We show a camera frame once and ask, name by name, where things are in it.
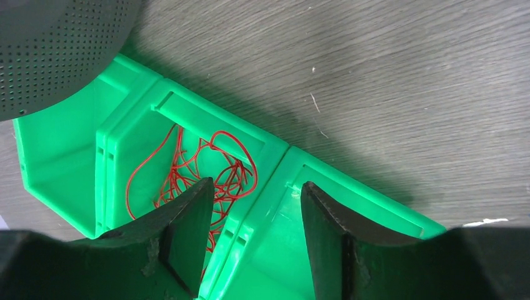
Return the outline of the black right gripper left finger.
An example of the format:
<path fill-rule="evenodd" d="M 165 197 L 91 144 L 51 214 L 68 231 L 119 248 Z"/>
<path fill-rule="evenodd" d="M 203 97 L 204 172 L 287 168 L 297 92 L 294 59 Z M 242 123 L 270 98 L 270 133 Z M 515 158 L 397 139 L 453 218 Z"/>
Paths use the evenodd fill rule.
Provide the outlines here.
<path fill-rule="evenodd" d="M 213 180 L 96 239 L 1 231 L 2 299 L 194 299 L 213 213 Z"/>

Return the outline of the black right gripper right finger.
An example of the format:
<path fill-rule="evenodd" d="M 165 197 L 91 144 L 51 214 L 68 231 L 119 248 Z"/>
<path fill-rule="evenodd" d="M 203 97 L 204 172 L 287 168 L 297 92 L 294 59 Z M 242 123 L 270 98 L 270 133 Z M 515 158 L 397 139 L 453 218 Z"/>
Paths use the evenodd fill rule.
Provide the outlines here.
<path fill-rule="evenodd" d="M 457 227 L 422 240 L 313 182 L 301 211 L 317 299 L 528 299 L 529 228 Z"/>

